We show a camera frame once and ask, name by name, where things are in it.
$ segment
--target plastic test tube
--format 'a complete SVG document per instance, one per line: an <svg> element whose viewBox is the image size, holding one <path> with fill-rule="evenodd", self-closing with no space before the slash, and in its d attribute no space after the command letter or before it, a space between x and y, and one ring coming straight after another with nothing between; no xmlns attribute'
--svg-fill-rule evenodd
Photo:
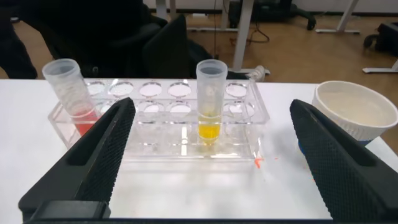
<svg viewBox="0 0 398 224"><path fill-rule="evenodd" d="M72 59L58 59L46 64L42 72L80 135L84 135L98 120L99 113L80 73L79 64Z"/></svg>
<svg viewBox="0 0 398 224"><path fill-rule="evenodd" d="M204 60L197 65L198 134L207 144L220 135L227 74L227 65L219 60Z"/></svg>

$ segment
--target person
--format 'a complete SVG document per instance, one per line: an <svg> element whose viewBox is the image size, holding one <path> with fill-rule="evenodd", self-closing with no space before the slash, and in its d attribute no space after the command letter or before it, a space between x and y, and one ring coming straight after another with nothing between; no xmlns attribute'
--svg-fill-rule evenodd
<svg viewBox="0 0 398 224"><path fill-rule="evenodd" d="M17 5L16 0L0 0L0 67L9 78L35 79L36 69L11 24Z"/></svg>

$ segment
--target white desk frame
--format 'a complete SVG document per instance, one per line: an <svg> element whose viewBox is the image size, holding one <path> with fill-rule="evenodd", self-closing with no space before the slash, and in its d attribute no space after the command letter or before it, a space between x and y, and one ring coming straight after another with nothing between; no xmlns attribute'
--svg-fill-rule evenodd
<svg viewBox="0 0 398 224"><path fill-rule="evenodd" d="M398 60L392 66L392 68L364 68L362 69L362 71L366 74L372 74L372 73L398 74Z"/></svg>
<svg viewBox="0 0 398 224"><path fill-rule="evenodd" d="M246 39L249 34L249 26L251 13L253 9L254 0L244 0L241 11L241 19L239 21L238 29L230 29L227 28L228 25L228 14L229 11L229 0L224 0L223 4L225 5L225 9L223 6L223 15L221 18L221 27L205 27L205 28L194 28L190 27L187 30L195 30L195 31L221 31L221 32L238 32L238 38L236 41L235 54L233 60L233 66L230 69L233 72L251 72L253 69L242 69L243 65L243 57L244 50L246 48ZM170 0L170 16L172 19L176 18L177 10L175 7L175 0ZM167 6L166 0L156 0L156 14L158 17L166 19L167 18ZM266 74L271 74L268 69L266 69Z"/></svg>
<svg viewBox="0 0 398 224"><path fill-rule="evenodd" d="M346 30L346 25L355 9L359 0L351 0L351 3L348 5L347 9L345 10L343 17L340 20L336 29L316 29L315 31L319 34L324 33L349 33L349 34L360 34L359 30Z"/></svg>

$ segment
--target white bowl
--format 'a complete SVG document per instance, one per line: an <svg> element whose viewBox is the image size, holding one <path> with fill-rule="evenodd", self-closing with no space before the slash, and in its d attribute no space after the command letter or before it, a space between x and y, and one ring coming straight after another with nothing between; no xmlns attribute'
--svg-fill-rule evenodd
<svg viewBox="0 0 398 224"><path fill-rule="evenodd" d="M390 100L355 83L319 84L312 105L363 144L398 123L398 110Z"/></svg>

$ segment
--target wooden floor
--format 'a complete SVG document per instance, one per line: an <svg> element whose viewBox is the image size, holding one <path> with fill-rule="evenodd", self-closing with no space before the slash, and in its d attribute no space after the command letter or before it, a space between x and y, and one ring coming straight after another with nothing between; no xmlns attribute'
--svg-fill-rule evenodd
<svg viewBox="0 0 398 224"><path fill-rule="evenodd" d="M317 17L317 28L335 28L340 16ZM246 47L244 68L254 68L263 65L272 75L267 82L289 83L320 83L327 80L344 80L355 82L388 97L398 105L398 75L365 75L364 67L391 67L397 60L387 54L372 50L363 50L364 38L376 33L381 22L398 21L398 17L354 17L348 28L361 30L361 35L351 34L317 34L305 29L307 21L301 18L290 23L263 23L261 30L271 41L268 44L251 44ZM213 27L213 17L195 18L188 16L188 26ZM18 36L21 38L36 67L39 78L42 78L41 68L52 57L41 35L27 24L15 24ZM214 52L214 33L189 33L189 38L203 45L207 51ZM230 39L236 38L235 33L216 34L216 53L220 60L232 66L234 46ZM256 40L263 40L255 35ZM0 78L7 78L0 69ZM398 127L383 134L384 140L398 153Z"/></svg>

